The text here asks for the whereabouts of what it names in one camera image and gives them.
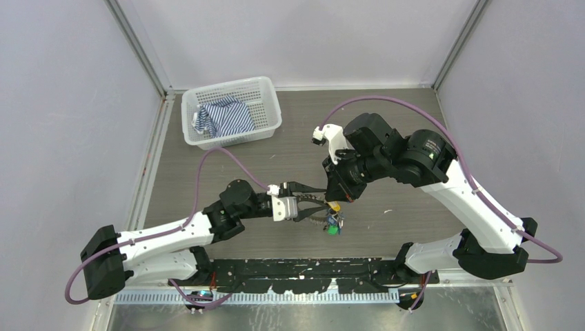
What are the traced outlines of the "yellow key tag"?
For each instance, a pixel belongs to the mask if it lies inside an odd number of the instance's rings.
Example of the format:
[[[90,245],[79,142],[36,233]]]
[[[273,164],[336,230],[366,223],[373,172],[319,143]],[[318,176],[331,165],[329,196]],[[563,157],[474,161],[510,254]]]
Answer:
[[[335,201],[332,201],[329,206],[332,214],[337,214],[341,211],[341,206]]]

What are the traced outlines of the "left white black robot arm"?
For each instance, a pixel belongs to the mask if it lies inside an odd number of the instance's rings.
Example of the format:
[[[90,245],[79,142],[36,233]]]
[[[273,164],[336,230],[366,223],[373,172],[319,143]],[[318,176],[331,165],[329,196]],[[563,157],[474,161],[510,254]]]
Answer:
[[[88,299],[104,299],[127,285],[163,279],[204,285],[212,274],[204,246],[243,232],[244,219],[301,221],[328,209],[318,192],[297,182],[255,192],[249,182],[236,179],[218,201],[185,219],[125,232],[117,232],[113,225],[101,227],[80,254]]]

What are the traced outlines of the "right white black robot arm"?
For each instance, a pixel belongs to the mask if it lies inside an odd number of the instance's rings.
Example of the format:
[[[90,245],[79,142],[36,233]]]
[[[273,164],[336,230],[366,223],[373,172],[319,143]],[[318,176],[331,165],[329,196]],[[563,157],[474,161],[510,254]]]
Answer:
[[[534,234],[537,222],[507,213],[492,197],[480,199],[454,147],[440,134],[423,129],[403,137],[379,114],[363,113],[346,127],[315,128],[313,142],[328,147],[322,163],[327,201],[353,202],[369,183],[390,178],[429,194],[464,225],[447,239],[405,243],[393,262],[401,282],[448,268],[488,280],[525,270],[529,255],[522,247],[522,231]]]

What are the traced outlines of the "green key tag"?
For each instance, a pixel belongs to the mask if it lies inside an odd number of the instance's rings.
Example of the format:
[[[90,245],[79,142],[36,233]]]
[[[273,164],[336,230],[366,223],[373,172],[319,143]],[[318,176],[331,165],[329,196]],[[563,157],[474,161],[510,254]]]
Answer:
[[[330,224],[328,225],[328,227],[326,228],[326,231],[329,235],[338,235],[340,233],[340,228],[338,225],[335,224]]]

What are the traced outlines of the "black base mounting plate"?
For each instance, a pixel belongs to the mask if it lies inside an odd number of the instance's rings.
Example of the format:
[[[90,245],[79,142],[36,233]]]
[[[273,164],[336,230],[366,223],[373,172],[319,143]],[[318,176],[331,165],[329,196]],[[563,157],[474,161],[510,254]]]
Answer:
[[[421,286],[424,280],[423,276],[397,274],[391,259],[215,259],[176,283],[214,285],[222,293],[321,294],[336,287],[340,294],[368,294]]]

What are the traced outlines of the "white plastic perforated basket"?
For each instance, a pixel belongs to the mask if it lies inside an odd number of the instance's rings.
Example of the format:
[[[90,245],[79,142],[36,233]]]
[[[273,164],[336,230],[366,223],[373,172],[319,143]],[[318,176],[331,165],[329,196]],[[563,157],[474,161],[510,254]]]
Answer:
[[[281,124],[280,104],[268,77],[193,88],[181,98],[184,141],[202,150],[267,139]]]

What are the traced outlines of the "blue white striped cloth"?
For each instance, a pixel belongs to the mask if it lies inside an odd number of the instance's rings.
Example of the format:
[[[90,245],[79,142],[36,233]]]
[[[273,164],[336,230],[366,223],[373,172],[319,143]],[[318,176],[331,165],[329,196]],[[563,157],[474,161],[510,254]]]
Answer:
[[[213,139],[256,129],[249,107],[232,96],[199,105],[192,127],[198,134],[208,134]]]

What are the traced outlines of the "aluminium frame rail left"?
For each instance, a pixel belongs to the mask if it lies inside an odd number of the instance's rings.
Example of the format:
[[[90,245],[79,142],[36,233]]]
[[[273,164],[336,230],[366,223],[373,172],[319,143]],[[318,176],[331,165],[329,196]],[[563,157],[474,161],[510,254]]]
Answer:
[[[139,182],[134,193],[132,209],[128,217],[127,225],[125,226],[126,230],[137,231],[144,228],[176,96],[177,93],[174,90],[167,92],[158,111],[148,144],[148,150],[140,172]]]

